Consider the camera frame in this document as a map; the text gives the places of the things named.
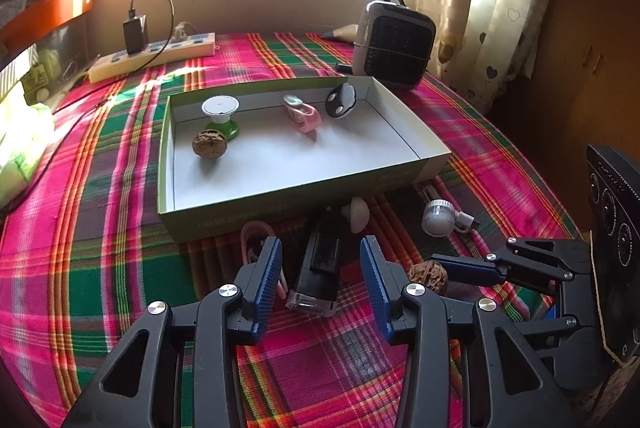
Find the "orange tray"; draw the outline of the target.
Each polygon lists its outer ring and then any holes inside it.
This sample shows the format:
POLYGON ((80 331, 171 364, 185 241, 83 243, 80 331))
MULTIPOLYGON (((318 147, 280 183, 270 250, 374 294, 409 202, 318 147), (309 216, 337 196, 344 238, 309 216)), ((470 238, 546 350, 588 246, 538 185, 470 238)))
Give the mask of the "orange tray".
POLYGON ((92 9, 92 0, 38 0, 12 18, 0 32, 10 53, 21 52, 74 18, 92 9))

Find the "pink clip with white insert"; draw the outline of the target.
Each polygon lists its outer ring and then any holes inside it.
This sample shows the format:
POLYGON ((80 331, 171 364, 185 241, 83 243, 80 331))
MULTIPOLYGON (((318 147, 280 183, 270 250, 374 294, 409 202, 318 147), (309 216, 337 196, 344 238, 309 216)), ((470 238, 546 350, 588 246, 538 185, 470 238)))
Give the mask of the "pink clip with white insert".
POLYGON ((285 94, 282 98, 286 114, 301 133, 311 133, 322 125, 322 118, 318 110, 295 94, 285 94))

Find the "large brown walnut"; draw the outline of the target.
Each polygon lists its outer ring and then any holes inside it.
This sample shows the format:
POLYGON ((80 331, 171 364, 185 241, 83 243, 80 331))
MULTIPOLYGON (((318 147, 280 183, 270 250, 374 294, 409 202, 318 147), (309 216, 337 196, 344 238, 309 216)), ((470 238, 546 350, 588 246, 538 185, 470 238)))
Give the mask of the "large brown walnut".
POLYGON ((444 267, 433 260, 414 264, 408 271, 411 283, 419 283, 439 296, 445 296, 448 286, 448 273, 444 267))

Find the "small white jar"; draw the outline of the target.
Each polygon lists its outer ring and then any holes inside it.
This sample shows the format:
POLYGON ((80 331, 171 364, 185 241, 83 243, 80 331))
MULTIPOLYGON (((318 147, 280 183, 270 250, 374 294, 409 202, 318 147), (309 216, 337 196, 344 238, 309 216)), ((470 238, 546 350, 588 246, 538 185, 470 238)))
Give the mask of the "small white jar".
POLYGON ((443 237, 454 232, 457 211, 448 200, 431 200, 424 209, 422 230, 432 237, 443 237))

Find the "white plug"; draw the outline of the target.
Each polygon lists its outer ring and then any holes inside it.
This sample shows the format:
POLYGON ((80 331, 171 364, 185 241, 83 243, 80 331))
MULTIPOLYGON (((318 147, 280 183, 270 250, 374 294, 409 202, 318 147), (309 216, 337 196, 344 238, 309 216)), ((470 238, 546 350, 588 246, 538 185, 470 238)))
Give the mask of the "white plug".
POLYGON ((198 30, 190 22, 180 22, 172 32, 171 41, 183 42, 186 41, 190 36, 196 35, 197 33, 198 30))

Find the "plaid bed blanket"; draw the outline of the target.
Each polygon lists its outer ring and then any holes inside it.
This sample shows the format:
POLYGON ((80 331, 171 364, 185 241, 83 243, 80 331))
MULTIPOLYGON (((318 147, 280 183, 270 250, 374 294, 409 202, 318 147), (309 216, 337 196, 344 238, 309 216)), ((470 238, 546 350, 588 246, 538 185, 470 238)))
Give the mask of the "plaid bed blanket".
MULTIPOLYGON (((60 146, 1 230, 1 356, 34 410, 58 426, 123 330, 154 300, 190 304, 234 278, 238 233, 179 245, 160 223, 157 155, 167 99, 192 89, 329 76, 352 50, 317 35, 223 36, 215 55, 81 87, 58 113, 60 146)), ((437 192, 477 220, 435 240, 421 228, 422 188, 369 200, 370 234, 413 266, 434 252, 480 258, 510 236, 578 233, 521 152, 434 78, 404 101, 450 149, 437 192)), ((311 318, 272 312, 267 336, 238 352, 252 427, 390 427, 405 352, 375 327, 356 262, 344 265, 338 309, 311 318)))

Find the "small brown walnut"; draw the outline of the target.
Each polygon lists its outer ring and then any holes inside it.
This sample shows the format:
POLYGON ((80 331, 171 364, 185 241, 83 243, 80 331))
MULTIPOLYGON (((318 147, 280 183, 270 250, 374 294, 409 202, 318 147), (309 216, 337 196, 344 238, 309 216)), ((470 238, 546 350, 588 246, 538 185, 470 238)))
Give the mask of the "small brown walnut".
POLYGON ((203 130, 192 140, 194 153, 205 159, 217 159, 227 151, 227 148, 226 137, 214 129, 203 130))

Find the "green white cardboard box tray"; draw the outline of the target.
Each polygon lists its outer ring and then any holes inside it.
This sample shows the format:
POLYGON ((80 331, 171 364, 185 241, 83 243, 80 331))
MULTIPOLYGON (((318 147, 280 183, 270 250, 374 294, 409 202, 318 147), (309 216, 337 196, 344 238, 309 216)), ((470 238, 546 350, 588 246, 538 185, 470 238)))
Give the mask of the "green white cardboard box tray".
POLYGON ((316 208, 404 188, 436 177, 450 155, 436 133, 370 77, 271 79, 225 84, 170 96, 157 168, 157 214, 177 243, 238 230, 250 220, 277 221, 316 208), (322 114, 317 130, 296 129, 288 94, 316 110, 347 82, 355 107, 322 114), (203 103, 233 96, 239 127, 217 159, 194 153, 196 135, 212 123, 203 103))

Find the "white ball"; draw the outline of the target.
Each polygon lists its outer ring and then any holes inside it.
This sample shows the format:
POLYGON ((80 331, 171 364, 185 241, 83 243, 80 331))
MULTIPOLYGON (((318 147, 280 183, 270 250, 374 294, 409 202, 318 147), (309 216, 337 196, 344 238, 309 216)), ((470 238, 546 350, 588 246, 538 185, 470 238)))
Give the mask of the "white ball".
POLYGON ((341 208, 341 215, 347 220, 350 232, 359 234, 369 223, 370 209, 363 198, 354 196, 347 205, 341 208))

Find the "black rectangular device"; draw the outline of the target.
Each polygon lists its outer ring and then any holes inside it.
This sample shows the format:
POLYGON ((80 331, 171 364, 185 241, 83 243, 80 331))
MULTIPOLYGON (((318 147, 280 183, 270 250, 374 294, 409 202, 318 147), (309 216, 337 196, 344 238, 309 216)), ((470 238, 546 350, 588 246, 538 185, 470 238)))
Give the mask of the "black rectangular device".
POLYGON ((335 314, 344 252, 345 218, 336 208, 322 210, 310 222, 304 258, 286 306, 330 318, 335 314))

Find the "pink oval clip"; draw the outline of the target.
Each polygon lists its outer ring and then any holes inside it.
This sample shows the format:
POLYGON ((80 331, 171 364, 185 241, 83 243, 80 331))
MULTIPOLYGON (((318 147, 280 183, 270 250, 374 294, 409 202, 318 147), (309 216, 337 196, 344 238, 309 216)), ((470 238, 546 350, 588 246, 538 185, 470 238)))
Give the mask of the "pink oval clip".
POLYGON ((276 298, 285 300, 288 285, 282 269, 282 243, 266 222, 246 222, 241 229, 243 266, 239 284, 247 299, 266 304, 276 298))

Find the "white power strip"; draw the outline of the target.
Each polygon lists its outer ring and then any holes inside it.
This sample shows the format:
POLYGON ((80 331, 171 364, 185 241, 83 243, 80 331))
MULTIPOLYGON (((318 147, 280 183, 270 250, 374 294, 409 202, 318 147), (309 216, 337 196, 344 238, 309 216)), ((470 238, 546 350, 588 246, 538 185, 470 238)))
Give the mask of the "white power strip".
POLYGON ((214 55, 215 52, 216 34, 214 32, 187 36, 185 40, 171 44, 157 41, 136 54, 128 54, 126 50, 122 50, 101 56, 89 68, 89 81, 96 84, 105 79, 138 72, 142 68, 202 58, 214 55))

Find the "green white spool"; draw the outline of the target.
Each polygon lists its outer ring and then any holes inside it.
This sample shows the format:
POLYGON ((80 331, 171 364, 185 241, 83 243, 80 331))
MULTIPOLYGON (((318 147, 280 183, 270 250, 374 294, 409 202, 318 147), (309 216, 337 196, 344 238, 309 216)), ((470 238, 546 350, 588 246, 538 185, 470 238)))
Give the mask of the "green white spool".
POLYGON ((202 112, 209 118, 207 130, 220 132, 227 141, 239 133, 239 126, 232 115, 239 109, 240 102, 234 96, 211 96, 202 103, 202 112))

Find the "grey portable heater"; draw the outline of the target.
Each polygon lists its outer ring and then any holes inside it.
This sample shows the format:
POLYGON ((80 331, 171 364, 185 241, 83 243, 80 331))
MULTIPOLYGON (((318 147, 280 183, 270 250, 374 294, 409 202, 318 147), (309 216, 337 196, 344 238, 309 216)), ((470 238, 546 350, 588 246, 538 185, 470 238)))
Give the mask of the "grey portable heater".
POLYGON ((387 87, 414 89, 427 70, 435 37, 434 21, 404 0, 373 0, 360 16, 352 73, 387 87))

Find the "stacked green boxes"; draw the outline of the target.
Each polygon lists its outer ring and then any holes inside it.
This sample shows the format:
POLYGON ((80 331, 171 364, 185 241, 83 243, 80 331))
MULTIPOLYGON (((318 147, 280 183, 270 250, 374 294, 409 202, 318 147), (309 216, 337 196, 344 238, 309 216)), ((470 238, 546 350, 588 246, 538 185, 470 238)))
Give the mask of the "stacked green boxes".
POLYGON ((47 105, 28 105, 21 79, 36 65, 30 46, 1 72, 1 207, 28 187, 54 131, 47 105))

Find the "black oval disc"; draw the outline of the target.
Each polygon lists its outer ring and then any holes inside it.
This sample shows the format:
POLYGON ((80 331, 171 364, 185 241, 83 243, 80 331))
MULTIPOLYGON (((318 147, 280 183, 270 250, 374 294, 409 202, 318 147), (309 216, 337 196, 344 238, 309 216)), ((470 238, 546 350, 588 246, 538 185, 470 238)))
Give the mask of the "black oval disc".
POLYGON ((343 82, 330 91, 326 97, 326 114, 334 119, 345 117, 357 103, 357 92, 349 82, 343 82))

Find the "beige brush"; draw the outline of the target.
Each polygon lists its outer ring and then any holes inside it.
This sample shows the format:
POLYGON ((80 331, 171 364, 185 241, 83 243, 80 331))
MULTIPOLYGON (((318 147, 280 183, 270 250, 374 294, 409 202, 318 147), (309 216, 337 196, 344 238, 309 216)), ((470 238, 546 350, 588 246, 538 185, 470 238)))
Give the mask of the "beige brush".
POLYGON ((347 42, 348 44, 353 44, 358 35, 358 25, 357 24, 349 24, 336 29, 328 30, 327 32, 322 32, 321 38, 327 40, 337 40, 347 42))

